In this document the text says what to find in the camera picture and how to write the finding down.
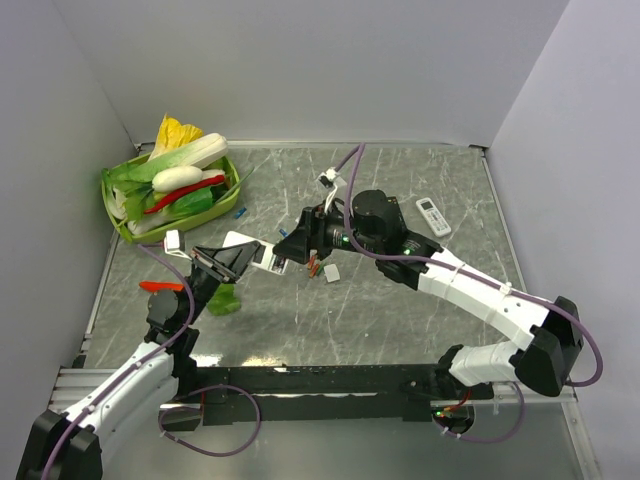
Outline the white battery cover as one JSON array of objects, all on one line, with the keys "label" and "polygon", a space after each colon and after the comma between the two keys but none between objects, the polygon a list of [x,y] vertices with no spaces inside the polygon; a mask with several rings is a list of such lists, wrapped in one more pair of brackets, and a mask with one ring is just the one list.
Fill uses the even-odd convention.
[{"label": "white battery cover", "polygon": [[334,283],[340,280],[340,273],[335,264],[326,265],[323,272],[328,283]]}]

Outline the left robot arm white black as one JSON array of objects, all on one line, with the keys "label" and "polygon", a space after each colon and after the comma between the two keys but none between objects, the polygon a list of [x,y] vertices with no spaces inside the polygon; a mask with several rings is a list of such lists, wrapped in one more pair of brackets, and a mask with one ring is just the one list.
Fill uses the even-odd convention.
[{"label": "left robot arm white black", "polygon": [[20,479],[99,479],[124,437],[171,399],[184,402],[198,387],[191,357],[199,332],[192,324],[222,285],[240,279],[261,245],[195,247],[181,290],[150,295],[149,329],[131,357],[102,384],[61,413],[34,421]]}]

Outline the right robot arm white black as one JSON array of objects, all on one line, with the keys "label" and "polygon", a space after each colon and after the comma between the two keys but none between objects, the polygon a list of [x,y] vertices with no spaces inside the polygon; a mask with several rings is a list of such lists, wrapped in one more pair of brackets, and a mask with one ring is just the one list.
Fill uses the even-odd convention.
[{"label": "right robot arm white black", "polygon": [[388,279],[446,300],[482,320],[505,341],[454,346],[441,358],[438,390],[459,398],[481,383],[520,382],[558,396],[583,348],[574,302],[529,297],[466,265],[437,242],[409,230],[396,198],[381,190],[358,193],[349,207],[337,199],[303,209],[296,228],[274,252],[305,264],[333,251],[366,253]]}]

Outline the red white remote control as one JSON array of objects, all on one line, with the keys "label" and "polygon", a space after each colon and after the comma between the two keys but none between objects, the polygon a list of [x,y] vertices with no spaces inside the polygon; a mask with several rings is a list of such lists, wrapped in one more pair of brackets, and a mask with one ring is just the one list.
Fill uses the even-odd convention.
[{"label": "red white remote control", "polygon": [[229,231],[223,242],[224,247],[237,246],[249,242],[258,242],[260,247],[254,255],[250,265],[269,273],[284,275],[288,266],[288,260],[282,256],[276,255],[273,251],[274,245],[259,240],[236,231]]}]

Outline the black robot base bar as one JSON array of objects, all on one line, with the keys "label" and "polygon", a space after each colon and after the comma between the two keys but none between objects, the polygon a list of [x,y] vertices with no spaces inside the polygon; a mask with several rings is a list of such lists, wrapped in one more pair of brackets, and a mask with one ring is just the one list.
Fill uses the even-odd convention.
[{"label": "black robot base bar", "polygon": [[442,402],[491,400],[438,364],[198,367],[180,359],[176,400],[201,403],[203,424],[399,418],[429,422]]}]

